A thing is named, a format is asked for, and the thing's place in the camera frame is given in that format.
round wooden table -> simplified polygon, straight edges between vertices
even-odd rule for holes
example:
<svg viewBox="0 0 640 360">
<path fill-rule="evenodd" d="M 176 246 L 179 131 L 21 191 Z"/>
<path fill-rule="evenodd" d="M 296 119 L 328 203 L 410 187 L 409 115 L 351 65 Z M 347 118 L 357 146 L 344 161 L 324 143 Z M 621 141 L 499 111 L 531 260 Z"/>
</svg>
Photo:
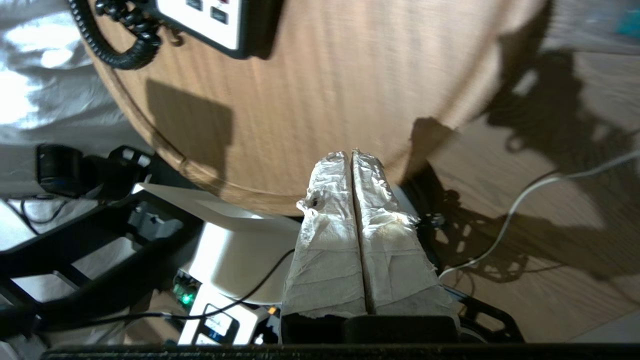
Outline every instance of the round wooden table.
<svg viewBox="0 0 640 360">
<path fill-rule="evenodd" d="M 477 115 L 543 5 L 288 0 L 268 60 L 234 60 L 187 35 L 171 45 L 162 29 L 149 66 L 95 66 L 135 129 L 188 179 L 244 208 L 299 215 L 328 152 L 371 152 L 392 183 L 425 163 L 423 152 L 408 167 L 414 124 L 455 128 Z M 99 23 L 116 48 L 132 44 L 121 25 Z"/>
</svg>

black button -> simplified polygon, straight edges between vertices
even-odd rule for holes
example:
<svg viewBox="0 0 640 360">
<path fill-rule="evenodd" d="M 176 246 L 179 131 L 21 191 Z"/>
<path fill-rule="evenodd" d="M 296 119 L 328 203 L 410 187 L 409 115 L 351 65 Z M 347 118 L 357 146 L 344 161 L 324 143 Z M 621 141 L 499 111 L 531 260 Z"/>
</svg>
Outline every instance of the black button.
<svg viewBox="0 0 640 360">
<path fill-rule="evenodd" d="M 202 0 L 187 0 L 187 5 L 196 10 L 202 11 Z"/>
<path fill-rule="evenodd" d="M 214 7 L 211 8 L 211 17 L 222 22 L 223 24 L 228 23 L 228 14 L 220 9 L 216 9 Z"/>
</svg>

green led light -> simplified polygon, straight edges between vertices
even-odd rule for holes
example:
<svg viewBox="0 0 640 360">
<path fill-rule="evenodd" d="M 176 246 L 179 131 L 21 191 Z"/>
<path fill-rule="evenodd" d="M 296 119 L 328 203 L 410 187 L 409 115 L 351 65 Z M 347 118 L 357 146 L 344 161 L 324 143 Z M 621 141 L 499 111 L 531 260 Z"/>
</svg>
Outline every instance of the green led light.
<svg viewBox="0 0 640 360">
<path fill-rule="evenodd" d="M 184 294 L 181 298 L 183 304 L 188 305 L 193 302 L 193 294 Z"/>
</svg>

black cable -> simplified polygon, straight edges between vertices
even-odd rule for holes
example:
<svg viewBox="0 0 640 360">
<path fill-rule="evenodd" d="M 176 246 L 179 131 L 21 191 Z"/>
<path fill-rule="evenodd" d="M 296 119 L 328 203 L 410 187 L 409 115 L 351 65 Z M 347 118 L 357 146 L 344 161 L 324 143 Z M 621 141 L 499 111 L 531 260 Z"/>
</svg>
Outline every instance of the black cable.
<svg viewBox="0 0 640 360">
<path fill-rule="evenodd" d="M 31 224 L 31 222 L 29 221 L 29 218 L 24 215 L 21 214 L 20 211 L 18 211 L 18 209 L 14 208 L 13 205 L 11 205 L 11 203 L 9 203 L 8 199 L 2 199 L 2 202 L 9 208 L 11 209 L 11 211 L 15 214 L 15 216 L 19 217 L 20 220 L 22 220 L 22 222 L 24 222 L 24 225 L 26 225 L 29 230 L 33 231 L 33 234 L 35 235 L 40 235 L 40 232 L 38 232 L 33 225 Z"/>
<path fill-rule="evenodd" d="M 252 291 L 249 291 L 248 294 L 246 294 L 245 296 L 243 296 L 242 298 L 232 302 L 231 304 L 215 310 L 215 311 L 211 311 L 210 313 L 205 313 L 202 315 L 175 315 L 175 314 L 171 314 L 171 313 L 139 313 L 139 314 L 129 314 L 129 315 L 122 315 L 122 316 L 115 316 L 112 318 L 106 318 L 106 319 L 100 319 L 100 320 L 94 320 L 94 321 L 89 321 L 89 322 L 84 322 L 84 323 L 76 323 L 76 324 L 68 324 L 68 325 L 59 325 L 59 326 L 51 326 L 51 327 L 47 327 L 46 329 L 39 329 L 39 331 L 65 331 L 65 330 L 72 330 L 72 329 L 80 329 L 83 327 L 94 327 L 94 326 L 98 326 L 98 325 L 104 325 L 106 323 L 112 323 L 112 322 L 120 322 L 120 321 L 131 321 L 131 320 L 137 320 L 137 319 L 141 319 L 141 318 L 172 318 L 172 319 L 176 319 L 176 320 L 202 320 L 202 319 L 206 319 L 210 316 L 214 316 L 217 314 L 220 314 L 226 310 L 231 309 L 232 307 L 241 304 L 242 302 L 244 302 L 246 299 L 250 298 L 253 294 L 256 293 L 256 291 L 260 290 L 260 288 L 262 287 L 262 285 L 264 285 L 265 282 L 267 282 L 267 280 L 269 280 L 269 278 L 271 277 L 271 275 L 273 275 L 273 273 L 278 269 L 278 267 L 280 266 L 280 264 L 282 264 L 282 262 L 292 253 L 294 252 L 294 249 L 291 249 L 289 251 L 287 251 L 281 258 L 280 260 L 278 260 L 278 262 L 276 263 L 276 265 L 273 266 L 273 268 L 271 268 L 271 270 L 267 273 L 267 275 L 258 283 L 258 285 L 256 285 Z"/>
<path fill-rule="evenodd" d="M 58 206 L 56 211 L 53 212 L 53 215 L 51 215 L 51 217 L 48 218 L 47 220 L 37 220 L 37 219 L 34 219 L 34 218 L 30 218 L 29 215 L 27 214 L 27 211 L 25 209 L 24 203 L 25 203 L 24 199 L 20 201 L 20 211 L 22 212 L 24 217 L 27 219 L 27 221 L 29 221 L 29 223 L 31 223 L 31 224 L 44 225 L 44 224 L 48 224 L 48 223 L 52 222 L 53 220 L 55 220 L 58 217 L 58 215 L 60 215 L 60 211 L 62 211 L 62 209 L 69 203 L 69 201 L 64 200 L 62 202 L 62 204 L 60 204 L 60 206 Z"/>
<path fill-rule="evenodd" d="M 96 2 L 97 15 L 109 15 L 112 20 L 121 22 L 137 37 L 131 48 L 120 53 L 109 44 L 100 32 L 88 0 L 67 1 L 71 7 L 71 14 L 87 45 L 100 60 L 110 67 L 122 70 L 140 69 L 156 57 L 161 43 L 156 34 L 159 24 L 157 21 L 144 18 L 140 9 L 129 11 L 124 0 L 98 0 Z"/>
</svg>

white paper wrapping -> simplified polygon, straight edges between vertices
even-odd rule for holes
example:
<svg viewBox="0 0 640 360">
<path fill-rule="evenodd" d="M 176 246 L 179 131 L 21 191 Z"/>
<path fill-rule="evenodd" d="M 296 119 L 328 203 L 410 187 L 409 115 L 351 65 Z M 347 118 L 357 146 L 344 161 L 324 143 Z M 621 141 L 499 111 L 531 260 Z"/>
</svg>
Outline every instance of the white paper wrapping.
<svg viewBox="0 0 640 360">
<path fill-rule="evenodd" d="M 459 325 L 453 301 L 418 242 L 418 219 L 399 211 L 380 161 L 355 150 L 352 164 L 367 310 L 450 316 Z"/>
<path fill-rule="evenodd" d="M 366 314 L 346 153 L 333 152 L 318 161 L 307 196 L 297 206 L 305 218 L 285 282 L 282 314 L 309 318 Z"/>
</svg>

